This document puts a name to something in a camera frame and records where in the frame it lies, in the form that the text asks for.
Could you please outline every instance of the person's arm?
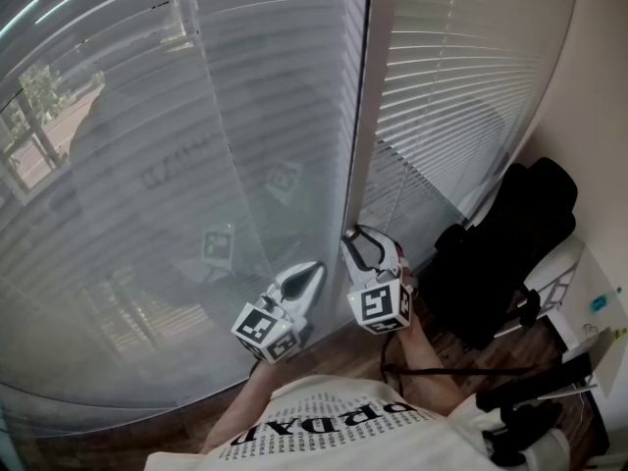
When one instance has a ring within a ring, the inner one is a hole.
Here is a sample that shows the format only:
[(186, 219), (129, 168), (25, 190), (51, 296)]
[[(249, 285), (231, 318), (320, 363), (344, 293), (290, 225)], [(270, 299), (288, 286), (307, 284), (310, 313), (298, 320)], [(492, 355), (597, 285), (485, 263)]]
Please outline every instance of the person's arm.
[(234, 402), (214, 424), (199, 453), (207, 454), (253, 427), (287, 374), (285, 362), (271, 365), (260, 361)]
[[(419, 318), (412, 316), (412, 324), (397, 332), (405, 362), (409, 369), (443, 368), (443, 363), (428, 341)], [(408, 402), (447, 416), (464, 400), (464, 394), (449, 375), (404, 377), (412, 385), (414, 396)]]

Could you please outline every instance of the tree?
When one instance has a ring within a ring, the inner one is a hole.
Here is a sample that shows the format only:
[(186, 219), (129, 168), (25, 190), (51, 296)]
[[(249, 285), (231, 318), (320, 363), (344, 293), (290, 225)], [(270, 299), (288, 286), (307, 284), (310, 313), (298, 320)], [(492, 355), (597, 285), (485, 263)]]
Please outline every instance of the tree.
[(66, 93), (58, 92), (59, 78), (57, 75), (53, 77), (48, 65), (35, 63), (20, 75), (20, 81), (32, 111), (42, 125), (47, 122), (46, 117), (54, 119), (68, 106)]

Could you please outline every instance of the black strap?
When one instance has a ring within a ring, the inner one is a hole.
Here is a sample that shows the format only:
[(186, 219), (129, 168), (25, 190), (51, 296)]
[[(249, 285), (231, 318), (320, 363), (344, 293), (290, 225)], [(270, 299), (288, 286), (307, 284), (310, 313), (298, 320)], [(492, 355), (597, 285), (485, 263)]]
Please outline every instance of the black strap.
[(382, 354), (380, 356), (380, 374), (382, 380), (387, 384), (387, 374), (393, 374), (396, 376), (397, 391), (399, 395), (403, 397), (403, 382), (401, 381), (401, 375), (511, 375), (520, 376), (524, 375), (536, 368), (536, 366), (526, 366), (522, 368), (422, 368), (419, 370), (409, 370), (407, 368), (401, 368), (394, 364), (386, 364), (386, 352), (393, 340), (394, 332), (389, 332), (384, 340), (382, 346)]
[(528, 299), (528, 301), (525, 305), (508, 312), (504, 318), (504, 323), (514, 319), (519, 319), (521, 326), (531, 328), (537, 321), (539, 312), (541, 312), (541, 297), (535, 289), (527, 289), (525, 285), (521, 285), (519, 290)]
[(255, 371), (255, 369), (259, 366), (259, 362), (261, 361), (261, 359), (258, 359), (257, 361), (255, 361), (255, 363), (253, 363), (253, 366), (251, 366), (250, 371), (248, 372), (248, 377), (250, 378), (251, 375), (253, 375), (253, 372)]

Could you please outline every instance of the window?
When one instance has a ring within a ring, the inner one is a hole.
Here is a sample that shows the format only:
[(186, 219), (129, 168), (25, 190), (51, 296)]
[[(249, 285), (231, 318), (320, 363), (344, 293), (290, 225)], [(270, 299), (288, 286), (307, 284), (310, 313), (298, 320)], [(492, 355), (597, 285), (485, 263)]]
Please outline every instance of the window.
[(0, 396), (38, 436), (241, 381), (229, 329), (294, 263), (328, 268), (324, 337), (350, 204), (425, 263), (528, 126), (573, 5), (3, 1)]

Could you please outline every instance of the black backpack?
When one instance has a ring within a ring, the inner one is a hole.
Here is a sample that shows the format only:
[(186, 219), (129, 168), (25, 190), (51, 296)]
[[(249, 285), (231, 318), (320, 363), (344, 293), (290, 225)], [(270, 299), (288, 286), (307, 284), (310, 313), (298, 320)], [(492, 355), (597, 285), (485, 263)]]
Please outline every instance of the black backpack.
[[(435, 244), (419, 294), (441, 325), (475, 348), (511, 319), (532, 326), (541, 302), (523, 282), (574, 231), (577, 196), (576, 183), (548, 158), (529, 169), (512, 164), (486, 218), (467, 230), (452, 225)], [(528, 302), (508, 313), (516, 290)]]

